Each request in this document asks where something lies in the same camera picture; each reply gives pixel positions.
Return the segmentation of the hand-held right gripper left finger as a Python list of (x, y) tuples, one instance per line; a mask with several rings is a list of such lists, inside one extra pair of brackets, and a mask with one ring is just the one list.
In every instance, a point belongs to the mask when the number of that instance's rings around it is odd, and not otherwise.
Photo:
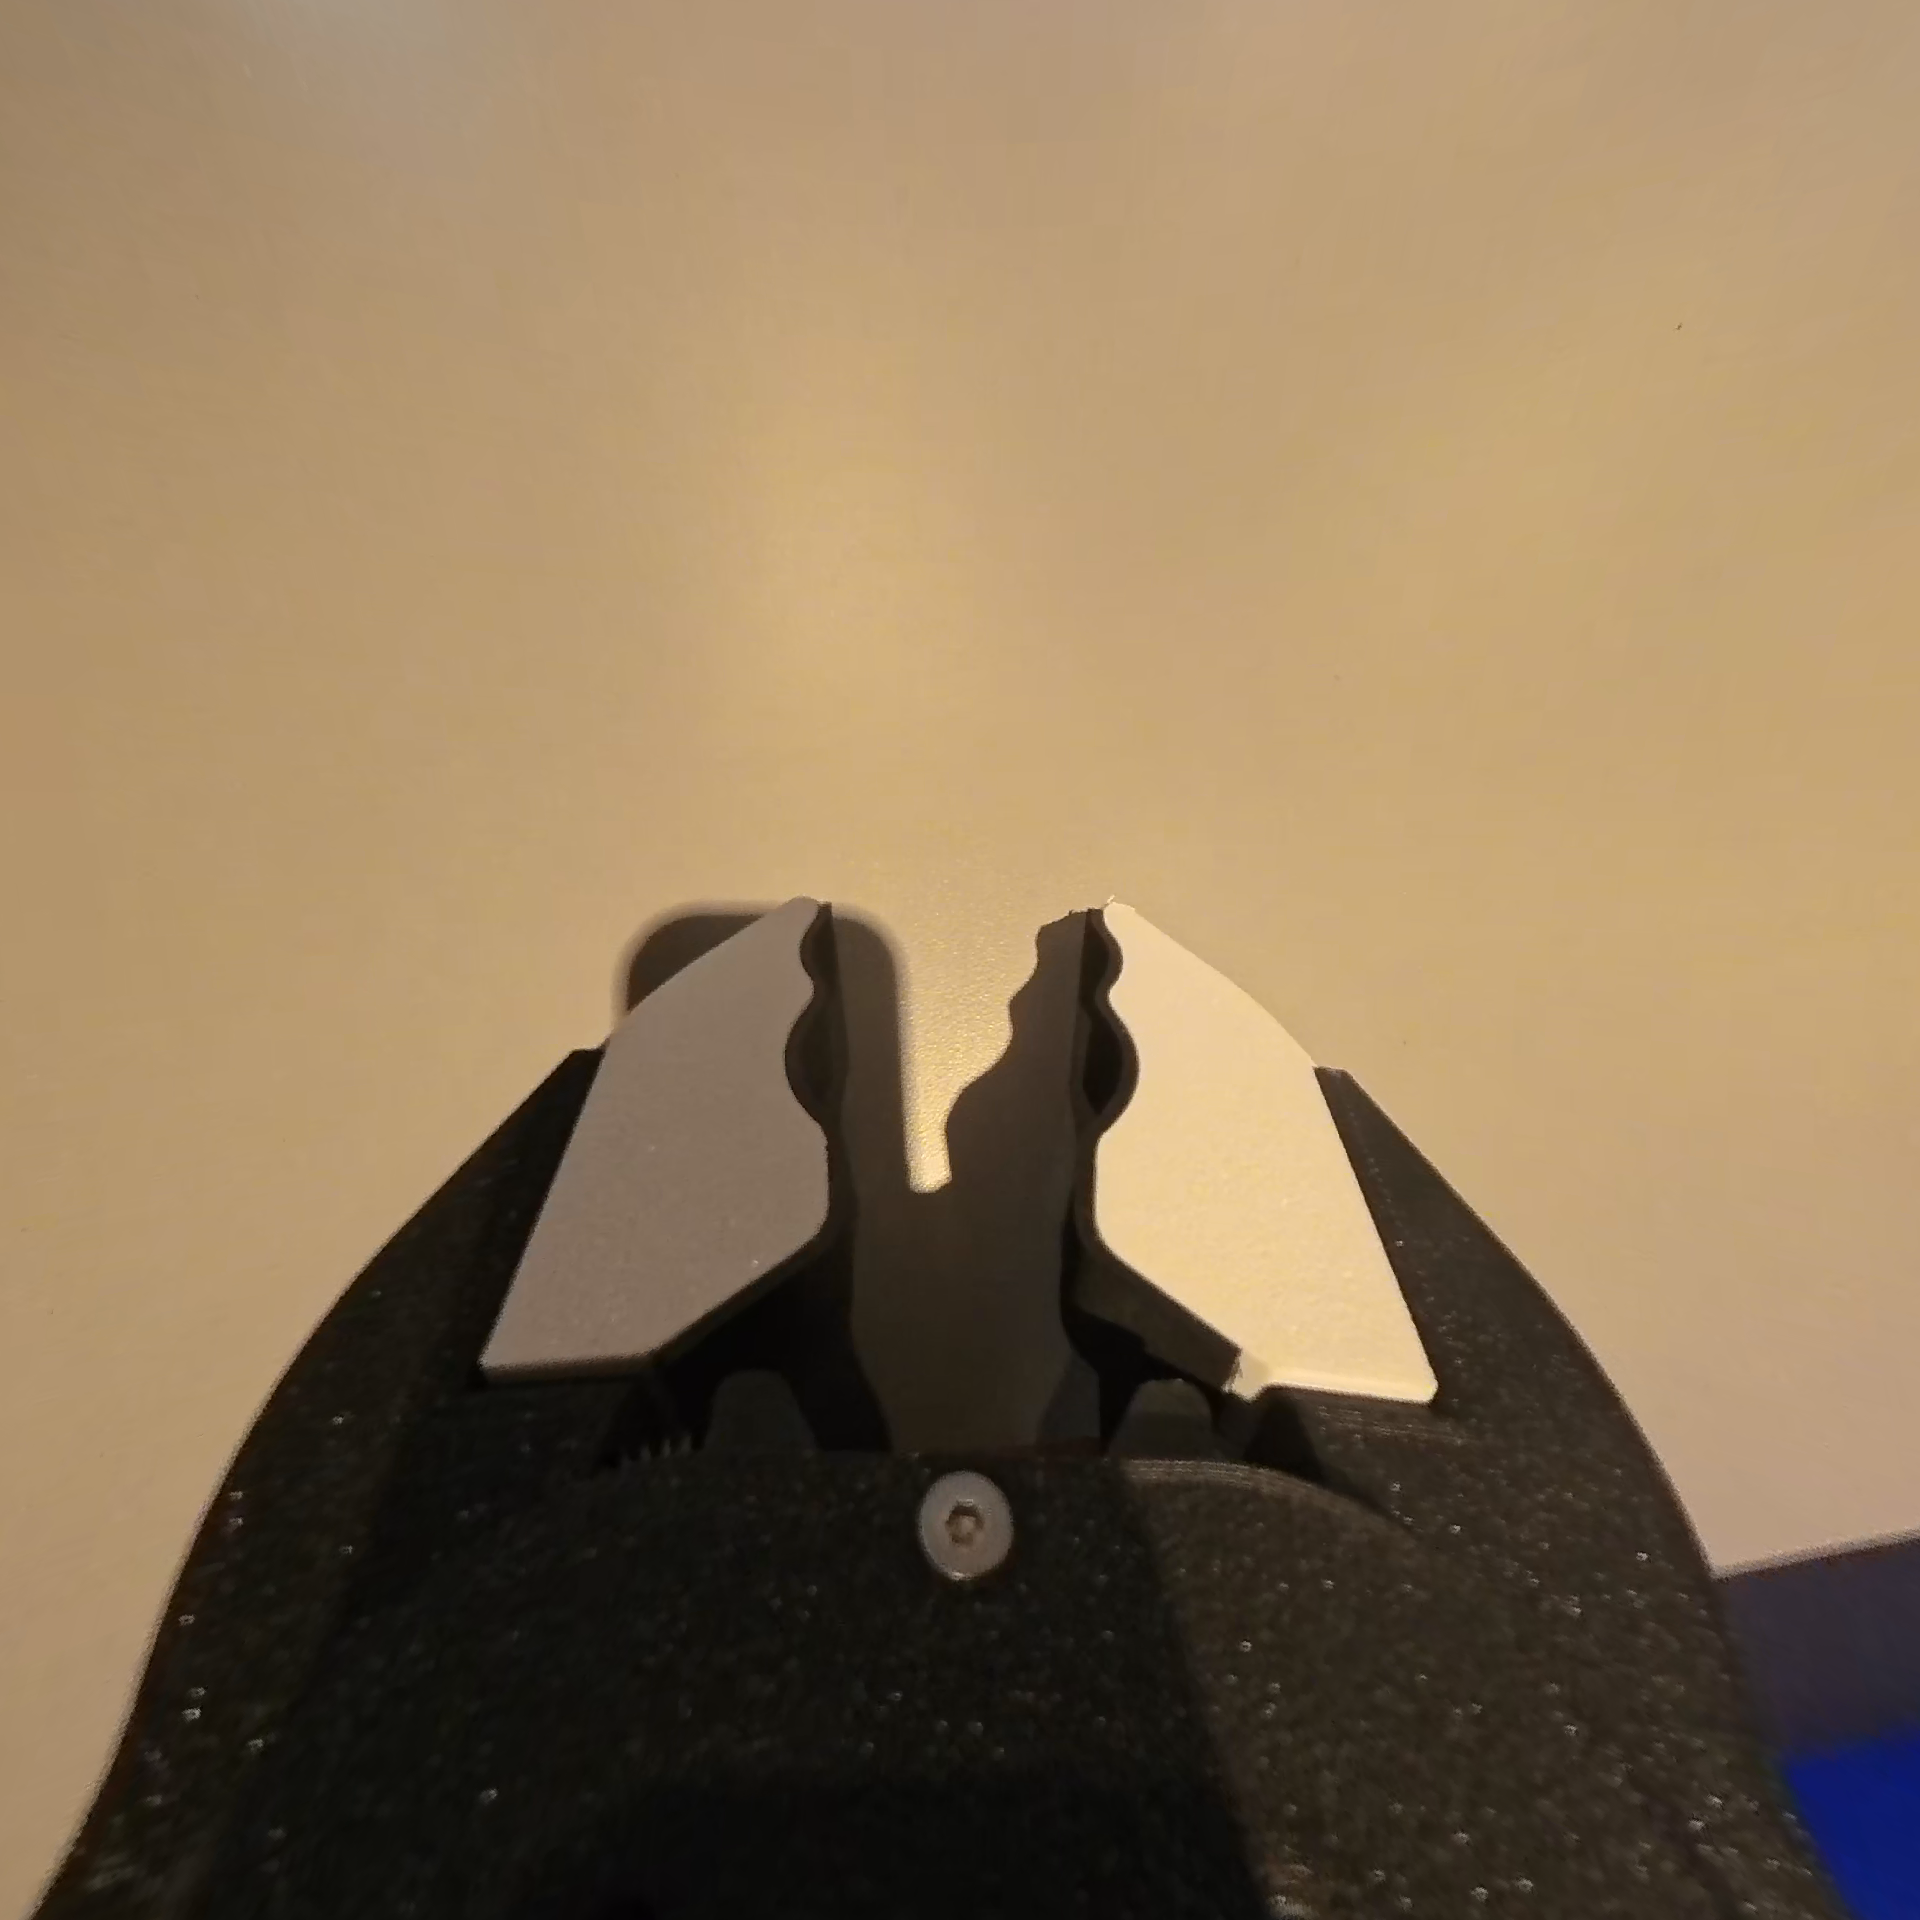
[(773, 1298), (842, 1230), (845, 1016), (795, 897), (613, 1026), (486, 1344), (493, 1385), (633, 1376)]

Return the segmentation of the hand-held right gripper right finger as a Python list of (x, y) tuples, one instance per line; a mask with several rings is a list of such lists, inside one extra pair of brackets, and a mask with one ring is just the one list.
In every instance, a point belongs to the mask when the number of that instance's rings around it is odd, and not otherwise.
[(1438, 1378), (1309, 1051), (1140, 911), (1089, 912), (1074, 1333), (1236, 1405), (1429, 1408)]

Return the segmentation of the blue plastic bin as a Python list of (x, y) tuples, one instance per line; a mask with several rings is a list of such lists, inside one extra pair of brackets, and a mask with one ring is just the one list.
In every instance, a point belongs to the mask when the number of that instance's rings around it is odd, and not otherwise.
[(1767, 1749), (1846, 1911), (1918, 1915), (1918, 1538), (1718, 1576)]

